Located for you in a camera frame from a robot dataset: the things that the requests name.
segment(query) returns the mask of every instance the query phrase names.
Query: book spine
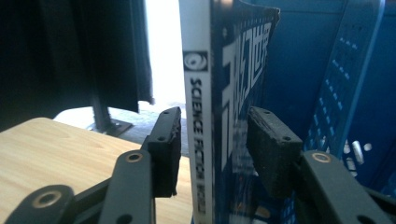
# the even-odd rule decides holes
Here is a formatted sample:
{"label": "book spine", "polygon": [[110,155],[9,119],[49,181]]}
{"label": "book spine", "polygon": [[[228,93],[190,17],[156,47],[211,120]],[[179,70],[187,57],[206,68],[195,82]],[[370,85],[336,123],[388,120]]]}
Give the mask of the book spine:
{"label": "book spine", "polygon": [[213,222],[210,0],[179,1],[194,223]]}

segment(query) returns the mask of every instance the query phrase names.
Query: blue crate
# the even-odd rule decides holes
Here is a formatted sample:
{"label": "blue crate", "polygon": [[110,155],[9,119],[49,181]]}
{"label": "blue crate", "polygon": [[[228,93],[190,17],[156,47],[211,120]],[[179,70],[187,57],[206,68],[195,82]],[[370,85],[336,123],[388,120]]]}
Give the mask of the blue crate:
{"label": "blue crate", "polygon": [[[305,150],[332,153],[361,184],[395,197],[396,1],[254,3],[281,10],[266,108]],[[295,223],[292,205],[285,201],[282,223]]]}

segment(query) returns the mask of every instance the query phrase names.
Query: publisher logo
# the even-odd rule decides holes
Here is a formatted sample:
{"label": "publisher logo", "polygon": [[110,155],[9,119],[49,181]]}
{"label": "publisher logo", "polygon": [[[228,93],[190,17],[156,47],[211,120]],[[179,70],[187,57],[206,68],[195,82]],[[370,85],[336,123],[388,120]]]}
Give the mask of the publisher logo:
{"label": "publisher logo", "polygon": [[207,52],[206,51],[184,51],[183,63],[185,71],[207,71]]}

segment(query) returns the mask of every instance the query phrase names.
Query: gray floor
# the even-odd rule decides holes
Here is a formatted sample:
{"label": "gray floor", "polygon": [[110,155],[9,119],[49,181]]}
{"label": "gray floor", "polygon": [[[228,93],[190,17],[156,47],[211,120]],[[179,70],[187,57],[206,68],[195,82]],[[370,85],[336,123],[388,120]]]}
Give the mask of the gray floor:
{"label": "gray floor", "polygon": [[[116,108],[109,108],[111,118],[133,124],[125,133],[122,133],[119,138],[142,144],[147,135],[150,135],[152,128],[161,112],[164,110],[178,106],[181,109],[181,154],[189,156],[187,144],[187,127],[186,127],[186,110],[185,104],[181,103],[166,103],[160,105],[149,105],[146,103],[139,104],[139,113],[120,110]],[[79,128],[87,128],[93,123],[93,113],[91,107],[76,108],[66,110],[59,114],[55,120],[66,123]]]}

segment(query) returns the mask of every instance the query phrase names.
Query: blue book cover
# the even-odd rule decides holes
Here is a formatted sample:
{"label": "blue book cover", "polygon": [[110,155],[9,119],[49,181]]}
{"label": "blue book cover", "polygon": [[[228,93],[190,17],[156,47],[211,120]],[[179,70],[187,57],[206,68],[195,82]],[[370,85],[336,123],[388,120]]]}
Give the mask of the blue book cover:
{"label": "blue book cover", "polygon": [[262,106],[279,9],[236,0],[179,7],[194,223],[251,223],[263,188],[246,149],[247,115]]}

